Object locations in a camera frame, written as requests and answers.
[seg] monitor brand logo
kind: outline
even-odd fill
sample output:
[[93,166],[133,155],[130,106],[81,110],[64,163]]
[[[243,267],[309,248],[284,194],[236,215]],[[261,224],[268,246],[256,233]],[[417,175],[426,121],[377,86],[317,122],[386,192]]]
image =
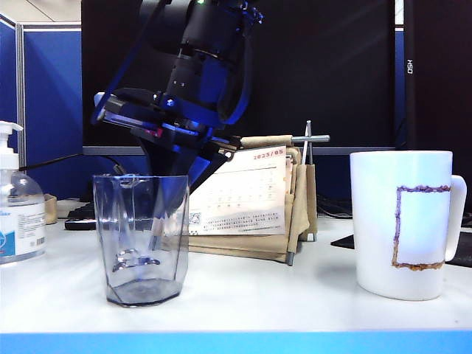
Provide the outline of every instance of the monitor brand logo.
[[413,60],[408,59],[408,60],[406,61],[406,71],[407,71],[409,74],[413,74]]

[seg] white desk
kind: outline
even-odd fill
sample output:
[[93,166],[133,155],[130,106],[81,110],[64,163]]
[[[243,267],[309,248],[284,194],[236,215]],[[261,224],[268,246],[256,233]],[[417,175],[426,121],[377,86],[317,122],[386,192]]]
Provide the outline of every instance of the white desk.
[[445,266],[438,299],[405,302],[356,285],[354,251],[330,245],[351,221],[321,219],[294,266],[190,253],[181,295],[121,308],[105,299],[96,232],[47,226],[46,254],[0,266],[3,333],[472,329],[472,268]]

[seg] black mouse pad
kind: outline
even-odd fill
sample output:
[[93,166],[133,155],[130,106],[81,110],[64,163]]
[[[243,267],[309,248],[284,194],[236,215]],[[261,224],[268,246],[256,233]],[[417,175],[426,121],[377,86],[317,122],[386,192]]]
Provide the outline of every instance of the black mouse pad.
[[[346,249],[354,249],[354,235],[350,235],[340,240],[333,241],[331,245],[337,247],[344,247]],[[456,255],[452,260],[446,263],[453,264],[455,266],[472,268],[472,233],[460,233]]]

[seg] mug handle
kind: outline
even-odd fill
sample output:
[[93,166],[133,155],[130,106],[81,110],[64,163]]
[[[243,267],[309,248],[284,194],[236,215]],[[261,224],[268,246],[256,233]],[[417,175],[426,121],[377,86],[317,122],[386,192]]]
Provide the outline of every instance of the mug handle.
[[464,213],[467,185],[461,176],[452,175],[451,179],[451,205],[449,207],[448,238],[445,247],[445,261],[454,258],[459,242],[462,214]]

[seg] monitor screen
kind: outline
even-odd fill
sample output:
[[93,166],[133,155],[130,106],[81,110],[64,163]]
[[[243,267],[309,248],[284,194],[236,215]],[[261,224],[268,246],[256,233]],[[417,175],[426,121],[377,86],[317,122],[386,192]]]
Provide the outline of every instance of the monitor screen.
[[[138,146],[128,129],[92,126],[104,91],[139,30],[141,0],[83,0],[83,145]],[[228,133],[329,134],[331,147],[391,147],[395,26],[392,1],[259,0],[249,107]],[[119,86],[165,90],[174,55],[144,45]]]

